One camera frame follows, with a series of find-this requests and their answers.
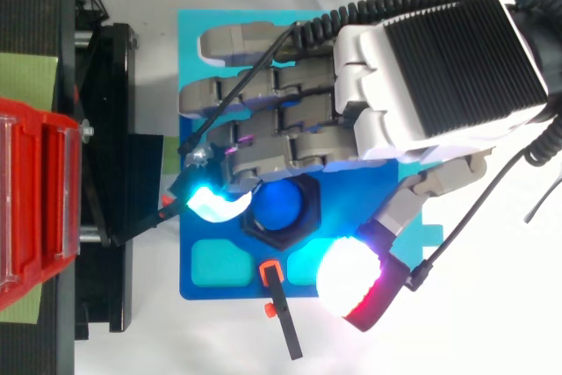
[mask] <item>red storage bin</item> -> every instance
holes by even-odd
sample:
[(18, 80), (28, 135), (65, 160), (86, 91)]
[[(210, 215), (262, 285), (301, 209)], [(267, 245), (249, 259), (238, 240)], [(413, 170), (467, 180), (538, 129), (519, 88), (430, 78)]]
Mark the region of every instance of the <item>red storage bin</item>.
[(42, 116), (0, 99), (0, 309), (41, 274)]
[(0, 98), (0, 310), (78, 253), (81, 145), (74, 120)]

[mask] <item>black bracket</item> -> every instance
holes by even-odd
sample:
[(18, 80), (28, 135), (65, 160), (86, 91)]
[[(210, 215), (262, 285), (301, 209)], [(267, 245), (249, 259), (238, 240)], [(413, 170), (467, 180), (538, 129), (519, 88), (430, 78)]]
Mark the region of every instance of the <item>black bracket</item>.
[(279, 322), (281, 322), (281, 329), (283, 329), (283, 335), (285, 336), (285, 342), (287, 343), (287, 349), (289, 349), (291, 360), (299, 359), (302, 357), (302, 350), (300, 349), (297, 331), (292, 323), (291, 312), (289, 311), (285, 291), (281, 285), (281, 278), (277, 266), (270, 265), (265, 267), (264, 275), (264, 282), (267, 282), (266, 286), (270, 289), (273, 306), (275, 307)]

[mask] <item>white light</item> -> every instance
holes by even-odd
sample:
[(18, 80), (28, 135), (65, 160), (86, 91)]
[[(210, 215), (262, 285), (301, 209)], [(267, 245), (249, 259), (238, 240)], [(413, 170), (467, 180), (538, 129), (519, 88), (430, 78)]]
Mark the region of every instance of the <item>white light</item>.
[(366, 244), (343, 237), (329, 247), (316, 275), (316, 290), (323, 306), (347, 316), (361, 303), (380, 276), (380, 261)]
[(203, 220), (222, 223), (242, 214), (251, 202), (251, 191), (231, 202), (221, 195), (215, 195), (207, 186), (202, 186), (187, 201), (187, 206)]

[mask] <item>white table surface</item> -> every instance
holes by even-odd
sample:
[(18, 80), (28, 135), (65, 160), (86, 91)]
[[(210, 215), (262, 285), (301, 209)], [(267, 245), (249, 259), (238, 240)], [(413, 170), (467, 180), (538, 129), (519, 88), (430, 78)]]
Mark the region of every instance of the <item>white table surface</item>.
[[(140, 34), (137, 130), (177, 134), (176, 10), (323, 9), (349, 0), (104, 0)], [(486, 179), (424, 209), (448, 234), (503, 163), (542, 127), (506, 139)], [(417, 292), (404, 289), (360, 333), (317, 299), (291, 299), (305, 357), (291, 362), (264, 299), (187, 301), (179, 286), (179, 225), (134, 243), (133, 323), (123, 334), (90, 325), (76, 344), (76, 374), (562, 374), (562, 189), (529, 226), (523, 216), (560, 169), (519, 163)], [(163, 180), (166, 186), (170, 180)]]

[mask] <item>black metal frame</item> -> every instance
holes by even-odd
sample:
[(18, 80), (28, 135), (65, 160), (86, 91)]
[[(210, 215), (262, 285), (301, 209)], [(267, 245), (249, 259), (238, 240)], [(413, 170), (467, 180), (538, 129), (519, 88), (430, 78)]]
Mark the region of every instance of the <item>black metal frame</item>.
[(88, 48), (76, 50), (73, 113), (94, 128), (83, 146), (82, 224), (101, 241), (83, 243), (76, 259), (76, 340), (88, 338), (90, 322), (109, 322), (110, 332), (131, 323), (133, 243), (111, 238), (158, 206), (163, 137), (132, 133), (132, 39), (127, 24), (99, 26)]

